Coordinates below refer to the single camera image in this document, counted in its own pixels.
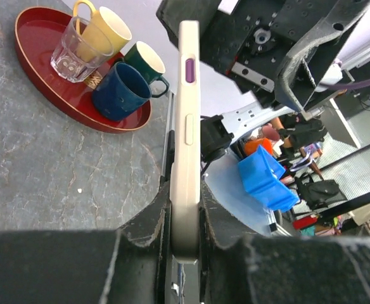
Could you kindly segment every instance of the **black bag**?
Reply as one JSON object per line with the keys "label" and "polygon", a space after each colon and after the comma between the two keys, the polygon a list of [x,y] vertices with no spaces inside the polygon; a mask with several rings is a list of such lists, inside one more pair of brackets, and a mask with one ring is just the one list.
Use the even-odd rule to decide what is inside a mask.
{"label": "black bag", "polygon": [[305,200],[311,210],[327,208],[330,204],[335,203],[335,201],[330,202],[329,200],[340,193],[340,187],[334,179],[314,182],[309,175],[309,182],[304,184],[298,177],[295,177],[295,182],[300,199]]}
{"label": "black bag", "polygon": [[289,136],[295,151],[312,143],[324,141],[324,136],[328,133],[319,118],[306,121],[301,114],[298,114],[283,115],[279,119],[285,128],[279,130],[279,135],[282,138]]}

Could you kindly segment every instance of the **green mug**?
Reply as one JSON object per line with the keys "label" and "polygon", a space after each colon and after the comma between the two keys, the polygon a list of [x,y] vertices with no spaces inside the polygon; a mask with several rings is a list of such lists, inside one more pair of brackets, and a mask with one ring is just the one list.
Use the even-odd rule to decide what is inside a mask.
{"label": "green mug", "polygon": [[137,41],[124,57],[118,58],[115,62],[123,61],[134,67],[151,84],[154,81],[162,81],[165,84],[165,90],[160,94],[152,95],[153,98],[159,98],[168,92],[170,84],[167,79],[162,77],[165,73],[165,65],[162,59],[148,44]]}

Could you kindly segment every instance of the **blue plastic container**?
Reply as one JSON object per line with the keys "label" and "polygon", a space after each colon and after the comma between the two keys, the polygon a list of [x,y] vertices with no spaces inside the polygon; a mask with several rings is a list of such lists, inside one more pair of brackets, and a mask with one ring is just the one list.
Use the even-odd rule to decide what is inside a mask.
{"label": "blue plastic container", "polygon": [[244,189],[271,210],[290,210],[299,201],[298,196],[292,193],[279,181],[285,173],[275,158],[263,147],[248,158],[238,163]]}

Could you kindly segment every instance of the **clear drinking glass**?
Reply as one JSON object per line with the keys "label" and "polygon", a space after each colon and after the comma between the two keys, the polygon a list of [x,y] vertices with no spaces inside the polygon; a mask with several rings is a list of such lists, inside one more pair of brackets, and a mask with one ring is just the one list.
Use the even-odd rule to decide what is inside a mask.
{"label": "clear drinking glass", "polygon": [[82,82],[114,52],[109,38],[95,24],[71,18],[51,55],[51,66],[70,82]]}

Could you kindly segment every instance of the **round tray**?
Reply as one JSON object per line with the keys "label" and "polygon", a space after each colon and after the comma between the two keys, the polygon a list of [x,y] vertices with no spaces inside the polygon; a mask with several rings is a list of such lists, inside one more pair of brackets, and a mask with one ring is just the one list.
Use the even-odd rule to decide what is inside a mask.
{"label": "round tray", "polygon": [[76,121],[93,129],[123,133],[144,127],[151,116],[147,101],[127,118],[113,122],[95,109],[91,93],[109,71],[118,54],[99,67],[84,82],[73,84],[50,65],[51,54],[61,39],[71,16],[51,8],[34,7],[22,11],[15,23],[16,53],[27,77],[57,108]]}

